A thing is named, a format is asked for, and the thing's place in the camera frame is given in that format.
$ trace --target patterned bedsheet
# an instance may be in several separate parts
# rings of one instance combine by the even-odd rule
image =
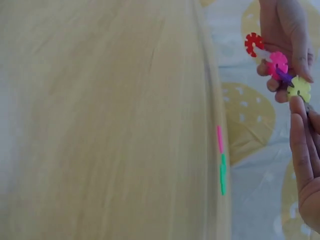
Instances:
[[[320,1],[301,0],[316,51],[310,103],[320,110]],[[290,110],[268,92],[268,77],[245,50],[260,34],[258,0],[201,0],[216,45],[227,114],[233,240],[320,240],[302,221],[289,147]]]

